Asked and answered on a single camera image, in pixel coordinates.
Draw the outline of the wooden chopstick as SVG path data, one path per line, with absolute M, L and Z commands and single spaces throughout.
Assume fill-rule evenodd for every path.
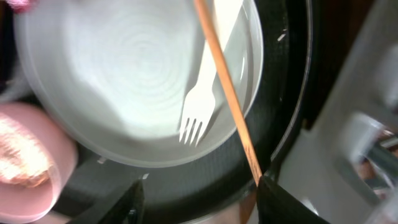
M 220 42 L 218 40 L 212 18 L 208 10 L 208 6 L 204 0 L 194 0 L 194 3 L 201 23 L 201 27 L 203 29 L 203 33 L 208 42 L 213 56 L 213 60 L 216 65 L 216 70 L 218 72 L 224 94 L 226 96 L 231 114 L 237 127 L 237 131 L 243 145 L 246 159 L 250 166 L 250 170 L 252 172 L 255 184 L 256 186 L 258 186 L 260 178 L 262 177 L 262 171 L 257 160 L 256 152 L 251 141 L 243 112 L 240 109 L 238 97 L 234 90 L 233 82 L 231 81 L 228 66 L 226 64 L 226 60 L 220 46 Z

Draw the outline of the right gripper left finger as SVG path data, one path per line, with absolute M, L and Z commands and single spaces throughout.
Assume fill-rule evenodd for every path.
M 122 185 L 67 224 L 141 224 L 144 216 L 144 186 L 141 179 Z

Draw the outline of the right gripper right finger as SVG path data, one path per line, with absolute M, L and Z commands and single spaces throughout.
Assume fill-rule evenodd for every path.
M 328 224 L 267 176 L 259 179 L 257 210 L 260 224 Z

